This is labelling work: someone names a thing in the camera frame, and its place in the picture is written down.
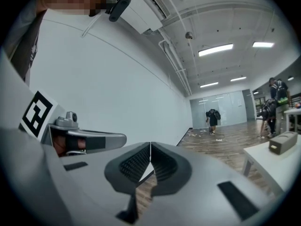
person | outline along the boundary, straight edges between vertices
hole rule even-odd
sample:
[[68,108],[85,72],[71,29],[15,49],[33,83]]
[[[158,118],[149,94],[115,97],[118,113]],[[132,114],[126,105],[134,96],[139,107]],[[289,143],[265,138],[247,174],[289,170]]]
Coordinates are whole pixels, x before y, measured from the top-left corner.
[[210,135],[215,135],[215,129],[217,126],[217,117],[216,117],[216,112],[217,110],[215,109],[210,109],[210,111],[206,112],[206,123],[210,123],[211,127],[211,133]]
[[[37,53],[40,25],[48,9],[60,10],[68,14],[95,15],[106,7],[107,0],[31,0],[21,11],[11,27],[4,43],[13,67],[29,85],[30,68]],[[65,137],[54,135],[54,148],[59,156],[66,152]],[[85,149],[83,139],[78,140],[79,149]]]
[[290,93],[287,85],[281,80],[275,78],[269,79],[271,99],[276,103],[276,135],[281,133],[282,117],[286,123],[284,111],[289,109]]
[[263,129],[265,123],[269,126],[268,137],[272,138],[275,136],[275,124],[276,124],[276,103],[273,99],[268,99],[262,107],[262,123],[260,130],[260,137],[263,137]]

air conditioning unit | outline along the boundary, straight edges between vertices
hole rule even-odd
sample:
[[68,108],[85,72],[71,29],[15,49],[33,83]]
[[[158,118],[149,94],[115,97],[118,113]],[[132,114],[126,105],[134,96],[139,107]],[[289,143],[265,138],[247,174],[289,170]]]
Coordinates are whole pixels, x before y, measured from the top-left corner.
[[151,0],[132,0],[121,17],[140,34],[162,27],[163,15]]

baseboard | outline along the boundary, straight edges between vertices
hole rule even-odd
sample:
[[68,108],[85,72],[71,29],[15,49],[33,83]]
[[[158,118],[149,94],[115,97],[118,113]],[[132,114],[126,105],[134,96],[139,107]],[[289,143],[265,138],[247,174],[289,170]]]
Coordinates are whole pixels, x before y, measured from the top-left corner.
[[146,177],[144,177],[141,181],[139,181],[139,183],[137,184],[137,187],[139,187],[142,183],[144,183],[147,179],[149,179],[149,177],[151,176],[151,175],[153,175],[154,174],[154,170],[153,171],[151,171]]
[[[185,132],[184,136],[187,134],[187,132],[188,132],[190,129],[192,129],[192,127],[188,128],[188,130]],[[178,143],[176,146],[178,146],[178,145],[180,144],[180,142],[182,141],[182,139],[184,138],[184,136],[181,138],[181,140],[179,141],[179,143]],[[149,177],[150,177],[151,175],[153,175],[153,174],[154,174],[154,170],[151,171],[145,178],[143,178],[143,179],[137,184],[137,187],[139,187],[142,183],[144,183],[147,179],[149,179]]]

khaki pants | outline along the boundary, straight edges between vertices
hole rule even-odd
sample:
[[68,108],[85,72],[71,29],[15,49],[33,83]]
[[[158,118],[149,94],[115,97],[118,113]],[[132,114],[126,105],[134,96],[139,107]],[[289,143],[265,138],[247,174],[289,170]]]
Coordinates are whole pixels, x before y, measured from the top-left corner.
[[284,114],[284,111],[287,111],[288,109],[289,109],[288,104],[281,105],[276,108],[276,135],[280,135],[281,132],[282,116],[284,118],[284,125],[285,125],[284,131],[286,131],[286,115]]

rectangular light panel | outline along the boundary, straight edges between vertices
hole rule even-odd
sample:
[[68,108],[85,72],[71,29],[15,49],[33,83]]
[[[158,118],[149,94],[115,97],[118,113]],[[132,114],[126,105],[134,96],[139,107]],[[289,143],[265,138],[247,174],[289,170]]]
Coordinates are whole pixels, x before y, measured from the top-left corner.
[[215,82],[215,83],[211,83],[211,84],[201,85],[200,87],[203,88],[203,87],[217,85],[217,84],[218,84],[218,82]]
[[240,77],[240,78],[232,79],[232,80],[230,80],[230,81],[231,81],[231,82],[232,82],[232,81],[240,81],[240,80],[244,80],[244,79],[246,79],[246,77]]
[[214,48],[208,48],[198,52],[198,56],[209,55],[216,52],[221,52],[225,50],[233,49],[233,44],[222,45]]
[[274,43],[266,43],[266,42],[254,42],[254,48],[271,48],[274,46]]

